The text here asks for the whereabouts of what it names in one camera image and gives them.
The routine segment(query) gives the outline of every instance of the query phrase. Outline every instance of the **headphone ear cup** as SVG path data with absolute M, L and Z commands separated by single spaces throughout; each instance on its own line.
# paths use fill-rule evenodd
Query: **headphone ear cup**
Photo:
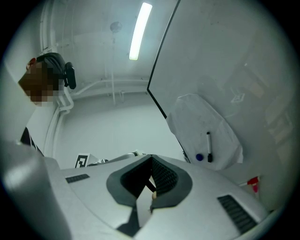
M 69 86 L 70 89 L 76 88 L 75 70 L 71 62 L 65 65 L 65 87 Z

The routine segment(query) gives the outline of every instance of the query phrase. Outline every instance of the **whiteboard marker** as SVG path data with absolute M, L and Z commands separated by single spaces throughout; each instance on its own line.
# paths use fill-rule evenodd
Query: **whiteboard marker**
M 210 140 L 209 132 L 206 133 L 206 138 L 207 138 L 207 149 L 208 149 L 207 160 L 209 163 L 211 163 L 212 162 L 212 154 L 211 154 L 211 140 Z

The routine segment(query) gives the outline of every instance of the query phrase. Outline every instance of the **rectangular light fixture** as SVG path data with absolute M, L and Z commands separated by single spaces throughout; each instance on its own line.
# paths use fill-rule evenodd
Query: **rectangular light fixture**
M 145 27 L 152 9 L 152 5 L 144 2 L 142 4 L 139 16 L 137 17 L 135 24 L 135 31 L 133 32 L 132 42 L 130 47 L 129 59 L 137 60 L 139 57 L 139 51 Z

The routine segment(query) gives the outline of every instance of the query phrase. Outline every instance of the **white paper sheet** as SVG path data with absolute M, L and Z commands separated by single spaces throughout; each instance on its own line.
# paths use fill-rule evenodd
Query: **white paper sheet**
M 243 148 L 233 130 L 199 95 L 177 98 L 166 120 L 192 164 L 221 170 L 243 162 Z M 207 161 L 207 132 L 211 138 L 212 163 Z M 196 159 L 198 153 L 203 155 L 202 161 Z

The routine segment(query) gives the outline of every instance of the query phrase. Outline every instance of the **ceiling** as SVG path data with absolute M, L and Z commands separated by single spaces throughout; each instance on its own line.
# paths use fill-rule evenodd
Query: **ceiling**
M 152 5 L 137 61 L 129 60 L 135 23 L 143 2 Z M 55 0 L 51 38 L 65 62 L 75 67 L 77 89 L 101 79 L 144 80 L 147 85 L 156 54 L 177 0 Z M 121 30 L 113 33 L 111 24 Z M 91 89 L 100 88 L 95 84 Z

